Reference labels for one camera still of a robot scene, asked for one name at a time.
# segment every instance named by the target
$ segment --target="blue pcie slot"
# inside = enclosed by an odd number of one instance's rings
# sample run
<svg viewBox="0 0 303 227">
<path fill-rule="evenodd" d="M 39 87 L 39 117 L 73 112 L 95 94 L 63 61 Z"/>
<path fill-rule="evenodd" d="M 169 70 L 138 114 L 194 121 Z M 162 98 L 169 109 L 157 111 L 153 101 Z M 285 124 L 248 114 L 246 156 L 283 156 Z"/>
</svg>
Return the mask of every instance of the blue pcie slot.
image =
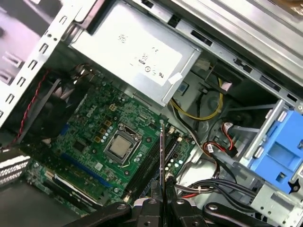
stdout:
<svg viewBox="0 0 303 227">
<path fill-rule="evenodd" d="M 99 176 L 98 174 L 94 173 L 93 171 L 91 171 L 90 169 L 88 169 L 86 166 L 82 165 L 80 162 L 76 161 L 75 159 L 73 159 L 72 157 L 70 157 L 69 155 L 62 153 L 61 157 L 64 158 L 65 160 L 73 163 L 73 165 L 75 165 L 76 167 L 78 167 L 79 169 L 83 170 L 84 172 L 86 172 L 88 175 L 90 175 L 91 177 L 97 179 L 102 185 L 104 185 L 105 187 L 109 188 L 112 187 L 111 184 L 109 184 L 108 182 L 106 182 L 106 180 L 104 180 L 101 176 Z"/>
</svg>

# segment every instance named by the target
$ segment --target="screw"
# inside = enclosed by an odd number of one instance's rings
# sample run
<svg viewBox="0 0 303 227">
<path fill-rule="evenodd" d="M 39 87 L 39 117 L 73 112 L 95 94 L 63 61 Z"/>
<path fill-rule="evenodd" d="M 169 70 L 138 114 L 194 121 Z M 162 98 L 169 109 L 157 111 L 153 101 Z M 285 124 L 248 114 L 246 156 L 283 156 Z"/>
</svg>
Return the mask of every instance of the screw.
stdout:
<svg viewBox="0 0 303 227">
<path fill-rule="evenodd" d="M 157 201 L 156 200 L 149 200 L 149 202 L 148 202 L 149 204 L 156 204 L 157 203 Z"/>
<path fill-rule="evenodd" d="M 177 200 L 177 204 L 184 204 L 184 200 Z"/>
<path fill-rule="evenodd" d="M 125 205 L 120 205 L 117 207 L 118 210 L 124 210 L 125 208 L 126 208 Z"/>
<path fill-rule="evenodd" d="M 216 205 L 209 205 L 208 208 L 210 210 L 217 210 L 218 209 L 218 207 Z"/>
</svg>

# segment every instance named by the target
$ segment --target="blue drive bay bracket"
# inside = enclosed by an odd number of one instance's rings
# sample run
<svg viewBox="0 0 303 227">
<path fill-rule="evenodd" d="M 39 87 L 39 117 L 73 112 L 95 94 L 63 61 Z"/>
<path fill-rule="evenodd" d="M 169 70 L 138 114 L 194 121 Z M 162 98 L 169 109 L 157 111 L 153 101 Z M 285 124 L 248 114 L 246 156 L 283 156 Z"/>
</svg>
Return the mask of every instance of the blue drive bay bracket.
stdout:
<svg viewBox="0 0 303 227">
<path fill-rule="evenodd" d="M 276 120 L 266 134 L 249 168 L 281 191 L 289 194 L 294 189 L 290 179 L 303 162 L 303 116 L 286 111 L 286 117 Z"/>
</svg>

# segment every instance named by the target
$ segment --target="yellow wire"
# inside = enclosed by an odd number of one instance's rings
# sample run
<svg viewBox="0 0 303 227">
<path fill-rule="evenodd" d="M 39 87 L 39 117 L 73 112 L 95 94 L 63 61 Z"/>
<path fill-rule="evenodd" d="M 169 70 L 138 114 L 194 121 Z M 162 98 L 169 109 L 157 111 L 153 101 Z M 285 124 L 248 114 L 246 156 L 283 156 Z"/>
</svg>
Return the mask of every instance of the yellow wire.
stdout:
<svg viewBox="0 0 303 227">
<path fill-rule="evenodd" d="M 218 78 L 218 80 L 219 80 L 219 86 L 221 87 L 221 85 L 222 85 L 222 80 L 220 80 L 219 78 Z M 193 115 L 191 115 L 191 114 L 185 112 L 185 111 L 184 111 L 182 108 L 180 108 L 173 100 L 171 100 L 170 103 L 171 103 L 177 110 L 179 110 L 182 114 L 184 114 L 184 115 L 187 116 L 187 117 L 190 117 L 190 118 L 192 118 L 192 119 L 194 119 L 194 120 L 207 121 L 207 120 L 210 120 L 210 119 L 212 119 L 213 117 L 215 117 L 215 116 L 221 111 L 221 109 L 222 109 L 222 107 L 223 107 L 223 94 L 220 93 L 219 104 L 218 104 L 218 106 L 217 106 L 217 109 L 216 109 L 211 115 L 206 116 L 206 117 L 195 117 L 195 116 L 193 116 Z"/>
</svg>

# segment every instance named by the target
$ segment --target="motherboard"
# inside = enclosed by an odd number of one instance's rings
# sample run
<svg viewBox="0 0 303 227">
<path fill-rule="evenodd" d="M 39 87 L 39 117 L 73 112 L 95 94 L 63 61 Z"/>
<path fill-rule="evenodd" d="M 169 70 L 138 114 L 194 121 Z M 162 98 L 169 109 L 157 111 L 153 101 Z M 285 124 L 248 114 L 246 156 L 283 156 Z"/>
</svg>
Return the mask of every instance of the motherboard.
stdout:
<svg viewBox="0 0 303 227">
<path fill-rule="evenodd" d="M 37 171 L 32 165 L 27 178 L 40 189 L 59 187 L 90 208 L 131 203 L 159 176 L 160 123 L 166 127 L 166 173 L 177 175 L 195 143 L 165 116 L 99 78 L 59 137 L 24 149 L 43 166 Z"/>
</svg>

